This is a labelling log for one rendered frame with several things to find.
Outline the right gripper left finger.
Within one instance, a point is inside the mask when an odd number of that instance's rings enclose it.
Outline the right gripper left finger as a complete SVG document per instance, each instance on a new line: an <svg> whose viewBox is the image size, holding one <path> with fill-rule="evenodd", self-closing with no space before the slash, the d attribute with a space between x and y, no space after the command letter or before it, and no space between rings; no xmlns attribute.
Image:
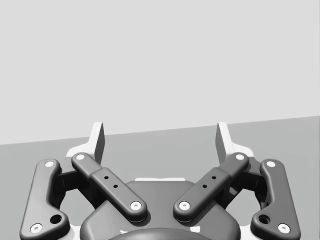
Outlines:
<svg viewBox="0 0 320 240"><path fill-rule="evenodd" d="M98 208L105 200L131 223L148 216L146 202L110 169L101 166L105 149L102 122L95 122L86 143L67 151L62 161L44 159L35 166L19 237L61 240L73 231L60 207L66 192L79 189Z"/></svg>

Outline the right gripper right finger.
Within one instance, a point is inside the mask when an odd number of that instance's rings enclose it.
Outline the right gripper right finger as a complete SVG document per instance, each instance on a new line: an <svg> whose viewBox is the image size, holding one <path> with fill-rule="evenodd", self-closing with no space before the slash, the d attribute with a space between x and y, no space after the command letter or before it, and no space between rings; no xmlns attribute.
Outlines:
<svg viewBox="0 0 320 240"><path fill-rule="evenodd" d="M253 151L233 142L227 123L218 122L215 147L219 166L208 171L173 205L181 223L194 220L213 201L226 208L243 190L254 192L260 210L250 222L261 240L299 240L301 229L284 164L256 160Z"/></svg>

